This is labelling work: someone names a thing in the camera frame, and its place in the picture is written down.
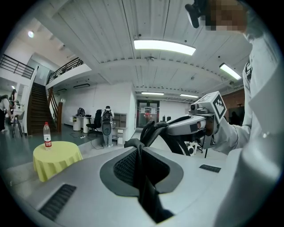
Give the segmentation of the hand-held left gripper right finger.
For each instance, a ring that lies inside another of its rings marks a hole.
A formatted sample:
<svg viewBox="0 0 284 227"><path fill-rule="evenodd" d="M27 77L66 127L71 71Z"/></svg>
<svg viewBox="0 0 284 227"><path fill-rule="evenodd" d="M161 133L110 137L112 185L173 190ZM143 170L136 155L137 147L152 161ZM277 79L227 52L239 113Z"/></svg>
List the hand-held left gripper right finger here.
<svg viewBox="0 0 284 227"><path fill-rule="evenodd" d="M240 153L237 149L224 160L214 160L144 148L152 211L144 226L214 226Z"/></svg>

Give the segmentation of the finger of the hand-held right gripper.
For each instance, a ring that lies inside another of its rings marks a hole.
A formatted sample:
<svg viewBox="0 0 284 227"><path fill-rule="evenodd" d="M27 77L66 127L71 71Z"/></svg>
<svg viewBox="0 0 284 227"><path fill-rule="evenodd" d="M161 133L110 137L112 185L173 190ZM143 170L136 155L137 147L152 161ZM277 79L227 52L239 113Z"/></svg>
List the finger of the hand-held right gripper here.
<svg viewBox="0 0 284 227"><path fill-rule="evenodd" d="M189 135L197 132L196 121L180 121L167 126L166 133L172 136Z"/></svg>
<svg viewBox="0 0 284 227"><path fill-rule="evenodd" d="M193 121L193 116L185 115L185 116L182 116L176 119L171 119L167 121L166 123L168 125L184 125L184 124L191 123L192 121Z"/></svg>

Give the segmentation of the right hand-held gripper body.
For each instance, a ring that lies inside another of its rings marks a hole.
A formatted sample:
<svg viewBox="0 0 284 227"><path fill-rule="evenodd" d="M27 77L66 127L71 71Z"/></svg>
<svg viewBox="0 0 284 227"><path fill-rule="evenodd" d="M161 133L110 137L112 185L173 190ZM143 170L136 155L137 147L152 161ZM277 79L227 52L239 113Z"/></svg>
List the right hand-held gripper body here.
<svg viewBox="0 0 284 227"><path fill-rule="evenodd" d="M218 91L206 94L191 104L188 114L197 124L197 129L191 130L193 140L203 149L213 146L213 136L218 132L226 111L227 108Z"/></svg>

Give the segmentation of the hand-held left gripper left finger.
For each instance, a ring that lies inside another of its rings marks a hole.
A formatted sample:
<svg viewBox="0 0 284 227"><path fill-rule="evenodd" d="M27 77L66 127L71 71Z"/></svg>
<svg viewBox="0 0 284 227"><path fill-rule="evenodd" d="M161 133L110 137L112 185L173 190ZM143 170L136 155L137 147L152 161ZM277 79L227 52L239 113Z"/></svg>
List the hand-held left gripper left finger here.
<svg viewBox="0 0 284 227"><path fill-rule="evenodd" d="M118 196L100 179L100 169L107 161L132 151L134 148L118 149L78 161L42 183L27 198L14 190L12 197L41 227L154 227L156 223L136 197ZM76 189L52 221L39 210L64 184Z"/></svg>

